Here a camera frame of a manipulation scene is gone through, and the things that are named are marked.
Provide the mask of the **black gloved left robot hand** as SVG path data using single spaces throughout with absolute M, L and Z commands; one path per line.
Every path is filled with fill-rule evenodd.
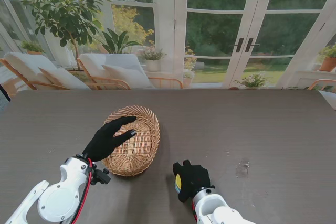
M 83 150 L 83 157 L 91 159 L 92 162 L 98 162 L 108 157 L 115 148 L 136 135 L 137 131 L 130 129 L 121 135 L 115 136 L 122 126 L 132 123 L 136 119 L 136 116 L 122 116 L 106 123 L 97 130 L 92 140 Z

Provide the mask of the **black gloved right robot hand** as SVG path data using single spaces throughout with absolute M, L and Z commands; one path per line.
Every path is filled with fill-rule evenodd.
M 178 199 L 182 203 L 193 198 L 202 189 L 211 187 L 208 170 L 201 165 L 192 165 L 189 160 L 184 160 L 182 165 L 174 163 L 173 174 L 176 178 L 179 177 Z

